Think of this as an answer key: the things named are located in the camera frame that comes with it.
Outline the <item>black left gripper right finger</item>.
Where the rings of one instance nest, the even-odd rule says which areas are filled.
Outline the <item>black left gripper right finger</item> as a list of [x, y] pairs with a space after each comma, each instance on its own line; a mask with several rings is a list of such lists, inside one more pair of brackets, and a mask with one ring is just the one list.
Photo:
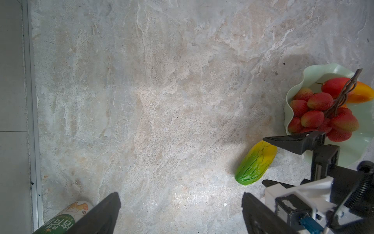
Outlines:
[[242, 213], [249, 234], [297, 234], [251, 193], [242, 197]]

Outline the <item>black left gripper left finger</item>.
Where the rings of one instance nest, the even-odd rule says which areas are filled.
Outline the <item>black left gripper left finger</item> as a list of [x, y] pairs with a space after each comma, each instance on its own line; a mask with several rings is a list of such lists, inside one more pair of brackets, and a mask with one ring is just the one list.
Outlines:
[[121, 202], [118, 192], [109, 194], [66, 234], [113, 234]]

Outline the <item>green yellow fake papaya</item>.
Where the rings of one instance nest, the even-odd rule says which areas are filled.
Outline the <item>green yellow fake papaya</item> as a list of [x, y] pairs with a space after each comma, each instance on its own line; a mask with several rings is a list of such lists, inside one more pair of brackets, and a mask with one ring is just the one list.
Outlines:
[[241, 161], [235, 172], [235, 180], [241, 185], [250, 185], [258, 181], [277, 155], [278, 148], [268, 142], [255, 144]]

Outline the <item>red lychee bunch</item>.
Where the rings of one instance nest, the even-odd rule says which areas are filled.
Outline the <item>red lychee bunch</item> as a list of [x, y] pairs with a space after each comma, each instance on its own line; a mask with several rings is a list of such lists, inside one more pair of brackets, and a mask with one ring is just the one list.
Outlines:
[[294, 117], [288, 125], [291, 134], [311, 131], [324, 132], [333, 142], [349, 140], [359, 129], [359, 122], [346, 106], [348, 93], [353, 91], [362, 69], [356, 70], [353, 77], [344, 85], [338, 98], [328, 93], [313, 92], [303, 87], [289, 103]]

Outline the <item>red yellow fake mango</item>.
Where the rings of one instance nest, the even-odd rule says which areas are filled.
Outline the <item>red yellow fake mango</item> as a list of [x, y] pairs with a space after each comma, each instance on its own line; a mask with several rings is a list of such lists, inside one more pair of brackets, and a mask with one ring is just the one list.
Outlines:
[[[321, 91], [330, 94], [333, 99], [336, 99], [349, 80], [349, 78], [344, 77], [330, 79], [322, 84]], [[373, 99], [374, 90], [362, 82], [356, 82], [355, 89], [348, 93], [347, 103], [364, 103]]]

